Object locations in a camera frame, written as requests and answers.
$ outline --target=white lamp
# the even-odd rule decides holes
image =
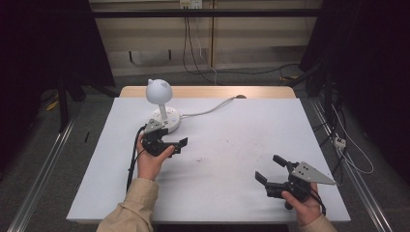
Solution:
[[[149,79],[146,95],[148,102],[160,107],[153,112],[152,118],[162,123],[168,129],[168,133],[175,131],[181,124],[181,116],[176,109],[165,107],[172,99],[172,89],[168,82],[162,79]]]

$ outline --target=lamp shade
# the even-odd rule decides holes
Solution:
[[[162,79],[149,79],[146,95],[148,102],[152,104],[165,104],[172,99],[172,89],[168,82]]]

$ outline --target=human hand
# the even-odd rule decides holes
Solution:
[[[143,136],[143,134],[139,135],[138,141],[136,143],[136,151],[139,154],[137,160],[137,177],[155,181],[161,171],[162,163],[169,156],[171,156],[171,154],[175,150],[175,147],[169,146],[159,156],[151,156],[151,154],[145,151],[144,147],[142,146],[141,140]]]
[[[316,183],[310,183],[310,186],[317,192]],[[299,226],[311,224],[322,214],[320,211],[320,204],[312,197],[309,197],[307,201],[301,203],[288,191],[283,191],[281,195],[283,199],[285,199],[287,203],[293,206],[293,208],[296,210],[296,217]]]

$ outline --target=electrical outlet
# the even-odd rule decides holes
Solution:
[[[339,148],[341,151],[344,150],[344,148],[346,147],[346,140],[336,137],[335,138],[335,147]]]
[[[191,0],[180,0],[181,9],[190,9],[190,1]]]
[[[202,0],[190,0],[191,9],[202,9]]]

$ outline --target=sleeve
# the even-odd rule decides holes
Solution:
[[[158,192],[153,181],[133,180],[124,202],[100,222],[97,231],[153,232],[151,219]]]
[[[316,220],[314,220],[311,224],[299,227],[299,231],[301,232],[337,232],[333,225],[329,222],[329,220],[324,216],[321,215]]]

